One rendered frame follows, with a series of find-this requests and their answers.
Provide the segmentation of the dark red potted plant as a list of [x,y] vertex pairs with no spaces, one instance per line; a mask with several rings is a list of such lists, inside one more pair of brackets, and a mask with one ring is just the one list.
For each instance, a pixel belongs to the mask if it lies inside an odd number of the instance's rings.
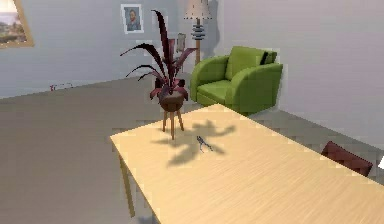
[[[153,12],[156,14],[158,20],[163,55],[160,55],[155,46],[149,43],[141,43],[130,50],[143,49],[147,51],[155,60],[159,70],[152,65],[143,64],[137,66],[133,71],[140,68],[149,68],[150,72],[141,75],[139,79],[143,79],[148,75],[155,77],[155,87],[150,92],[149,97],[150,99],[153,99],[154,97],[158,98],[158,104],[164,110],[162,131],[165,131],[167,119],[170,119],[171,137],[172,139],[175,139],[174,118],[178,118],[180,128],[181,130],[184,130],[180,109],[184,102],[188,100],[188,92],[185,89],[185,80],[179,79],[177,75],[185,60],[191,53],[196,51],[196,48],[187,48],[181,53],[181,56],[178,59],[174,59],[175,41],[168,38],[167,27],[162,13],[158,10],[153,10]],[[130,50],[121,53],[121,56],[128,53]]]

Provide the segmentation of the framed landscape picture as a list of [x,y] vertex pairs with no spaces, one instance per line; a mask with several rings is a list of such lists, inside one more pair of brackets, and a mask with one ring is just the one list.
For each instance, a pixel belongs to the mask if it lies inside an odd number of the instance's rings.
[[0,49],[33,46],[21,0],[0,0]]

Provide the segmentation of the framed portrait picture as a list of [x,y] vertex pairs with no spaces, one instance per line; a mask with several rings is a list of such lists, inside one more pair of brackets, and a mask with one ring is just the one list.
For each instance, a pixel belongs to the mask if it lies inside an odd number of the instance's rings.
[[141,4],[122,4],[121,15],[125,34],[143,33],[143,15]]

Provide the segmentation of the dark red chair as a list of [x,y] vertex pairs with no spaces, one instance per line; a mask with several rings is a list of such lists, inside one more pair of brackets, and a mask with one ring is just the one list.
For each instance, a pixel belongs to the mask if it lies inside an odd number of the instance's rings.
[[321,154],[327,158],[367,177],[373,167],[373,164],[329,141]]

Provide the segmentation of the pale wooden table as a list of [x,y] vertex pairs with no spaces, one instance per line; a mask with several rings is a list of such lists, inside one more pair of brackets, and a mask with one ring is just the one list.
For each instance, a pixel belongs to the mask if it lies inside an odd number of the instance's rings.
[[160,224],[384,224],[384,186],[222,105],[112,136]]

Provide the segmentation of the floor lamp with pale shade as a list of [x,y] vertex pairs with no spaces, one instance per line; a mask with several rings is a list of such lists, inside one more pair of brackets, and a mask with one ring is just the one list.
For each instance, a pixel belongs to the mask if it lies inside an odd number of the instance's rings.
[[195,64],[198,64],[201,59],[201,41],[205,37],[202,21],[212,18],[208,0],[187,0],[184,18],[195,21],[191,35],[192,39],[196,42]]

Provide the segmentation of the small wall switch plate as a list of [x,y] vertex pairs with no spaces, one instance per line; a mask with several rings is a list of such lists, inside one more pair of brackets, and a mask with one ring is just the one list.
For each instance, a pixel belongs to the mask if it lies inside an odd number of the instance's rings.
[[185,40],[186,40],[186,35],[184,33],[179,33],[177,35],[177,52],[182,52],[185,49]]

